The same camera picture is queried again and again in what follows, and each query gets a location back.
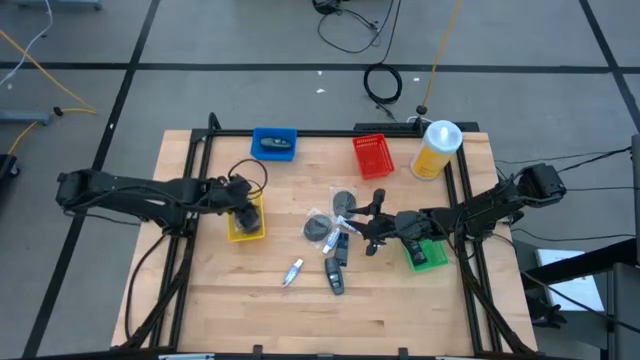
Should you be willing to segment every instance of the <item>round lid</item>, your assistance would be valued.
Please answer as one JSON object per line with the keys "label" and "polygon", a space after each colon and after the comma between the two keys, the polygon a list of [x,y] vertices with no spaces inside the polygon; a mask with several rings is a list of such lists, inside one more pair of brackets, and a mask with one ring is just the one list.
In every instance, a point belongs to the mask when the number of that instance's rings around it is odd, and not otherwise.
{"label": "round lid", "polygon": [[462,144],[462,132],[451,121],[438,120],[429,124],[427,139],[438,151],[454,153]]}

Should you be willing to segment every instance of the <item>floor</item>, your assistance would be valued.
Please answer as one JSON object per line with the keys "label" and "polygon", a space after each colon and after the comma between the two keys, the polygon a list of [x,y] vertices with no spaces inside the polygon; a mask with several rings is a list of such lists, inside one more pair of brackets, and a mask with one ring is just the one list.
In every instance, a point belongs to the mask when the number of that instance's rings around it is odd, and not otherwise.
{"label": "floor", "polygon": [[[0,206],[0,358],[102,350],[110,344],[137,229],[88,219],[74,243],[78,228],[70,232],[71,219],[53,201],[58,173],[94,166],[150,177],[163,131],[204,127],[210,111],[223,128],[350,129],[357,122],[389,121],[362,88],[363,64],[382,58],[389,31],[381,46],[345,54],[319,39],[320,16],[307,1],[103,3],[99,12],[54,8],[53,27],[31,51],[99,115],[67,114],[37,127],[16,152],[22,174]],[[352,0],[346,6],[382,21],[388,4]],[[414,115],[422,101],[429,79],[423,69],[434,61],[453,7],[451,0],[402,2],[387,59],[400,65],[404,82],[402,97],[391,106],[397,119]],[[590,10],[594,17],[586,16]],[[464,0],[428,117],[478,122],[502,160],[629,146],[640,125],[632,96],[640,96],[639,11],[634,0]],[[18,9],[0,0],[0,30],[20,44],[46,21],[42,8]],[[598,28],[603,37],[596,36]],[[361,46],[371,36],[347,17],[328,19],[325,31],[347,47]],[[19,58],[0,40],[0,75]],[[50,111],[78,105],[32,67],[9,82],[0,89],[0,108]],[[393,93],[390,76],[374,74],[371,83],[379,95]],[[8,149],[23,128],[2,124],[0,149]],[[574,188],[632,181],[627,155],[565,174],[565,184]],[[569,193],[556,206],[528,210],[519,226],[566,238],[633,233],[633,224],[629,193],[594,191]],[[615,241],[515,237],[582,250]],[[61,253],[70,257],[68,268],[58,263],[57,273],[66,269],[66,277],[57,301],[47,302],[55,304],[48,325],[38,322],[32,333]],[[41,314],[47,314],[46,307]],[[553,355],[598,354],[561,332],[537,334],[541,350]]]}

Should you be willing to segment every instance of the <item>silver pen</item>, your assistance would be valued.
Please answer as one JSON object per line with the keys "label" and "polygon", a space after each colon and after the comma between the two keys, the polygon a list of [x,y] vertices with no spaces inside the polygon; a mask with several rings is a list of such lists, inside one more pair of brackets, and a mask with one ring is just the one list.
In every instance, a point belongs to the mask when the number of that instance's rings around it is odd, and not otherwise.
{"label": "silver pen", "polygon": [[300,272],[300,268],[302,267],[303,262],[304,261],[302,261],[302,259],[298,259],[293,265],[291,265],[291,267],[289,268],[289,271],[287,271],[287,275],[284,276],[282,287],[289,286],[289,284],[293,282],[293,279],[295,279],[296,276],[298,276],[298,273]]}

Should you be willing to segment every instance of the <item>yellow cable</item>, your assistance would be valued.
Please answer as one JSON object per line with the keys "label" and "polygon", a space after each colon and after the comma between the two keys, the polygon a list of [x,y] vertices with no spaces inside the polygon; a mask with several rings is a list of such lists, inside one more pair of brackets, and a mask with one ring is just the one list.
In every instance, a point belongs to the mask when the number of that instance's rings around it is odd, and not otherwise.
{"label": "yellow cable", "polygon": [[[62,109],[62,112],[85,112],[85,113],[89,113],[89,114],[96,114],[95,111],[93,110],[89,110],[89,109],[81,109],[81,108],[68,108],[68,109]],[[18,135],[18,137],[14,140],[13,145],[11,145],[11,148],[9,149],[9,154],[13,154],[13,152],[15,151],[15,149],[18,147],[18,144],[20,144],[20,141],[22,141],[22,138],[27,135],[27,133],[33,129],[33,127],[37,124],[37,121],[34,121],[31,123],[31,125],[27,126],[26,129],[24,129],[20,135]]]}
{"label": "yellow cable", "polygon": [[96,109],[93,106],[87,104],[84,100],[82,100],[80,96],[74,94],[71,90],[64,87],[64,85],[62,85],[58,80],[56,80],[56,78],[54,78],[53,75],[49,74],[47,70],[45,70],[33,57],[31,57],[31,55],[29,55],[29,53],[27,53],[20,45],[18,45],[17,42],[15,42],[9,35],[7,35],[7,33],[0,30],[0,35],[2,35],[11,45],[13,45],[14,48],[18,49],[18,51],[20,51],[22,55],[26,56],[27,59],[29,59],[29,61],[31,61],[40,71],[42,71],[42,73],[46,77],[49,78],[49,80],[51,80],[54,84],[56,84],[60,89],[62,89],[67,94],[69,94],[69,96],[71,96],[72,98],[78,100],[82,105],[86,106],[87,110],[93,111],[92,114],[96,113]]}
{"label": "yellow cable", "polygon": [[427,94],[424,96],[424,101],[422,105],[427,106],[427,102],[429,101],[429,96],[431,95],[431,88],[433,85],[433,78],[436,76],[436,67],[438,67],[438,63],[440,62],[440,57],[444,52],[444,47],[449,40],[449,34],[451,34],[451,29],[453,29],[453,23],[456,22],[458,18],[458,12],[460,11],[460,5],[462,5],[462,0],[458,0],[456,2],[456,7],[453,9],[453,14],[451,15],[451,19],[449,19],[449,25],[447,25],[447,30],[445,30],[444,35],[442,36],[442,40],[440,41],[440,46],[438,47],[438,52],[436,53],[436,61],[433,62],[433,66],[431,67],[431,76],[429,76],[429,85],[427,85]]}

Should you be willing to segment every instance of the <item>yellow container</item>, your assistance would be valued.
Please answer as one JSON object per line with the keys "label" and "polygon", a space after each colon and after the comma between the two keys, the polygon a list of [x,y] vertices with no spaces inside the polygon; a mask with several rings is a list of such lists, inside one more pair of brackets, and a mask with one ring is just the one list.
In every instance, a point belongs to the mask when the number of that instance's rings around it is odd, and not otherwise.
{"label": "yellow container", "polygon": [[433,180],[447,165],[462,144],[462,131],[451,121],[429,124],[420,149],[411,160],[411,172],[418,179]]}
{"label": "yellow container", "polygon": [[262,239],[267,234],[267,229],[264,227],[264,206],[262,203],[262,195],[260,195],[257,199],[251,200],[253,205],[258,208],[258,212],[260,213],[260,230],[246,234],[241,231],[238,231],[235,222],[235,215],[228,214],[227,215],[227,240],[230,242],[239,242],[239,241],[248,241],[248,240],[257,240]]}

